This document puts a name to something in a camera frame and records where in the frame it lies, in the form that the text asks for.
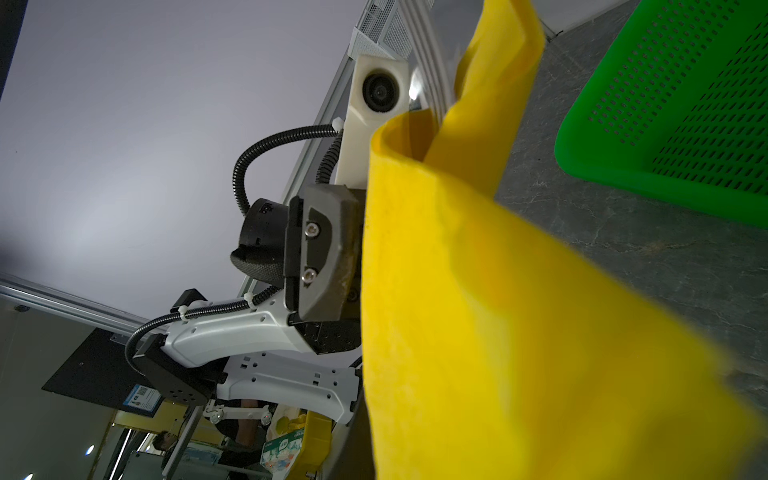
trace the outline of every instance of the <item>person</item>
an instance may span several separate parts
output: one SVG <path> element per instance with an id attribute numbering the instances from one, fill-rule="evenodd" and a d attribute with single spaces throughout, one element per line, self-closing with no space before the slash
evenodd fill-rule
<path id="1" fill-rule="evenodd" d="M 221 403 L 229 407 L 244 408 L 259 408 L 268 405 L 267 402 L 249 399 L 230 400 Z M 224 450 L 219 459 L 221 465 L 245 468 L 259 463 L 259 460 L 261 460 L 261 450 L 266 441 L 266 427 L 261 425 L 260 420 L 222 420 L 216 424 L 216 428 L 222 435 L 229 437 L 241 447 L 248 449 L 244 452 Z M 164 430 L 158 433 L 152 440 L 152 446 L 156 450 L 164 452 L 161 468 L 165 468 L 165 465 L 168 463 L 178 439 L 178 435 Z M 244 480 L 246 478 L 247 476 L 243 473 L 230 472 L 230 480 Z"/>

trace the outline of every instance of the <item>gray stone surface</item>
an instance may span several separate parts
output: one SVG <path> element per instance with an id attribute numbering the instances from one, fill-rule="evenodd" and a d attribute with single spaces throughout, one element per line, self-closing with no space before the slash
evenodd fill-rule
<path id="1" fill-rule="evenodd" d="M 639 3 L 547 44 L 496 200 L 664 304 L 748 365 L 732 380 L 768 412 L 768 230 L 570 177 L 558 129 Z M 768 449 L 744 478 L 768 477 Z"/>

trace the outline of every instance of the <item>black hair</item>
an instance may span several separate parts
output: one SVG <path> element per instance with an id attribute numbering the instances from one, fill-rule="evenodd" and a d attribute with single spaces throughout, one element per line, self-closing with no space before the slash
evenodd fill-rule
<path id="1" fill-rule="evenodd" d="M 163 430 L 162 432 L 155 435 L 154 439 L 152 439 L 152 448 L 154 448 L 155 450 L 165 451 L 165 449 L 163 448 L 163 442 L 165 442 L 165 436 L 168 433 L 170 432 L 167 430 Z"/>

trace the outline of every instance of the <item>camera lens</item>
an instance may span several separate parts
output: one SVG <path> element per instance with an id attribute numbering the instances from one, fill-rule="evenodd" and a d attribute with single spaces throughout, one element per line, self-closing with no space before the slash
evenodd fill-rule
<path id="1" fill-rule="evenodd" d="M 397 82 L 386 73 L 370 74 L 362 83 L 362 98 L 373 111 L 392 110 L 397 104 L 398 96 Z"/>

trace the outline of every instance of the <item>screw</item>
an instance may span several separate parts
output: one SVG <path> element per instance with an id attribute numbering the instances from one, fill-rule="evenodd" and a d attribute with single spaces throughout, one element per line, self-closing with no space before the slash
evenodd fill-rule
<path id="1" fill-rule="evenodd" d="M 317 223 L 308 223 L 306 225 L 306 229 L 304 229 L 304 234 L 307 235 L 309 238 L 314 238 L 320 235 L 320 227 L 317 226 Z"/>
<path id="2" fill-rule="evenodd" d="M 304 283 L 312 283 L 317 278 L 317 270 L 313 268 L 308 268 L 304 270 L 304 274 L 301 276 L 301 280 Z"/>

